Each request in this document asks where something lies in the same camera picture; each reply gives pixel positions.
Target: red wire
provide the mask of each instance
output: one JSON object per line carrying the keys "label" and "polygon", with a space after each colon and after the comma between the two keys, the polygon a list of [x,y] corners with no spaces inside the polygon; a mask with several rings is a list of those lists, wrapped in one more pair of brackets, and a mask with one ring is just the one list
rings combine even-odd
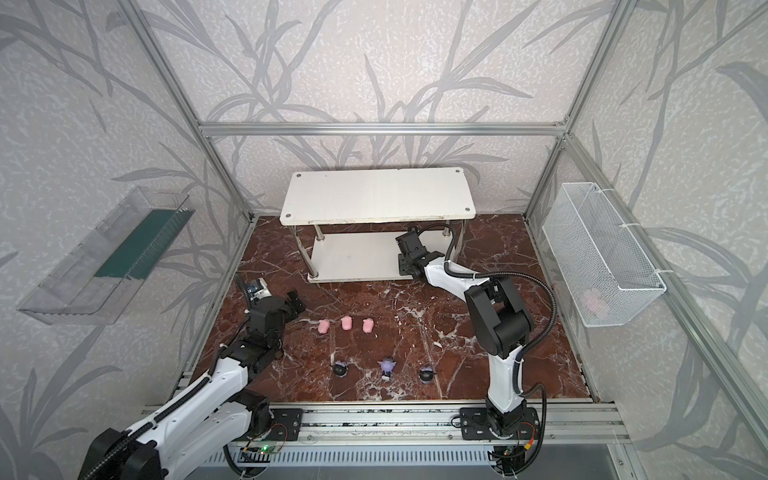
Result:
{"label": "red wire", "polygon": [[533,425],[531,425],[528,422],[520,422],[520,423],[524,423],[524,424],[528,425],[529,427],[531,427],[533,429],[533,435],[531,435],[531,439],[528,440],[528,445],[533,445],[533,441],[536,438],[536,427],[534,427]]}
{"label": "red wire", "polygon": [[279,448],[279,449],[277,449],[275,452],[279,452],[280,450],[282,450],[282,449],[283,449],[283,447],[286,445],[286,442],[288,441],[288,427],[286,427],[286,426],[285,426],[285,425],[283,425],[282,423],[276,423],[275,425],[273,425],[273,426],[272,426],[272,429],[274,429],[274,428],[275,428],[275,427],[277,427],[278,425],[279,425],[279,426],[281,426],[281,427],[283,427],[283,430],[285,430],[285,431],[286,431],[286,436],[285,436],[285,438],[283,439],[283,443],[280,445],[280,448]]}

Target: wire mesh basket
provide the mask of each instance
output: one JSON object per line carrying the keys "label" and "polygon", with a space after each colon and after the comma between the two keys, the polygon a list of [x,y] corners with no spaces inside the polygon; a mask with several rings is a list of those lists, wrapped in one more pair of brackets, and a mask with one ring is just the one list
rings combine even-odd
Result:
{"label": "wire mesh basket", "polygon": [[620,326],[667,290],[597,184],[562,184],[544,235],[585,326]]}

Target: wallpaper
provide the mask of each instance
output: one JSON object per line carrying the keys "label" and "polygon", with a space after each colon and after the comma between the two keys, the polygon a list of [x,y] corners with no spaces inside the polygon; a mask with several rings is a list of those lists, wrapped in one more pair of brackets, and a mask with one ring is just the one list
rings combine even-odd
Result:
{"label": "wallpaper", "polygon": [[251,209],[265,214],[282,209],[292,172],[394,167],[464,167],[479,214],[522,213],[554,143],[552,137],[416,137],[415,148],[425,152],[425,160],[416,165],[399,144],[401,137],[304,137],[322,156],[307,154],[289,137],[217,140]]}
{"label": "wallpaper", "polygon": [[140,0],[204,121],[561,121],[613,0]]}
{"label": "wallpaper", "polygon": [[767,14],[765,1],[637,10],[577,129],[766,394]]}
{"label": "wallpaper", "polygon": [[[140,1],[204,121],[561,121],[614,0]],[[233,137],[255,212],[296,170],[461,165],[478,211],[521,213],[548,138]]]}
{"label": "wallpaper", "polygon": [[541,230],[563,182],[585,181],[562,154],[529,218],[571,345],[593,392],[616,402],[648,478],[768,478],[768,458],[664,299],[625,326],[584,327]]}
{"label": "wallpaper", "polygon": [[[75,478],[91,440],[167,399],[247,226],[111,2],[0,2],[0,476]],[[114,325],[24,296],[135,186],[187,226]]]}

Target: white shelf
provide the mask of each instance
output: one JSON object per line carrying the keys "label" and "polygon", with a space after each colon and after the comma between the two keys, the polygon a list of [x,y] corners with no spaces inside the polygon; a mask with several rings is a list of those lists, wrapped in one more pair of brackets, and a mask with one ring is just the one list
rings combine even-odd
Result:
{"label": "white shelf", "polygon": [[[395,238],[404,233],[326,233],[322,242],[315,239],[312,249],[317,278],[307,279],[311,283],[410,280],[410,275],[400,275],[397,262],[400,249]],[[427,230],[420,238],[430,252],[445,253],[451,241],[442,230]]]}
{"label": "white shelf", "polygon": [[280,222],[296,226],[474,217],[463,168],[406,168],[296,172]]}

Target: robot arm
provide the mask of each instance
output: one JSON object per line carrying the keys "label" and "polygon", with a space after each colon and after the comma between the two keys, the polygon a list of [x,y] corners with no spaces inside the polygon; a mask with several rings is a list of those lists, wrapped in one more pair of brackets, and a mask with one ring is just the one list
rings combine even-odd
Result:
{"label": "robot arm", "polygon": [[[488,422],[499,438],[509,437],[518,427],[527,409],[522,391],[522,367],[518,367],[514,388],[515,359],[530,340],[533,330],[531,314],[512,281],[502,278],[457,278],[445,271],[441,253],[429,252],[419,240],[419,232],[411,229],[396,238],[400,273],[423,278],[464,300],[475,327],[480,346],[488,352],[491,382],[488,387]],[[464,266],[451,263],[452,273],[475,274]]]}
{"label": "robot arm", "polygon": [[285,301],[263,279],[243,286],[249,309],[237,334],[211,368],[148,417],[123,432],[107,429],[92,443],[79,478],[174,480],[186,478],[229,441],[269,432],[269,400],[243,390],[282,356],[283,328],[304,311],[295,292]]}

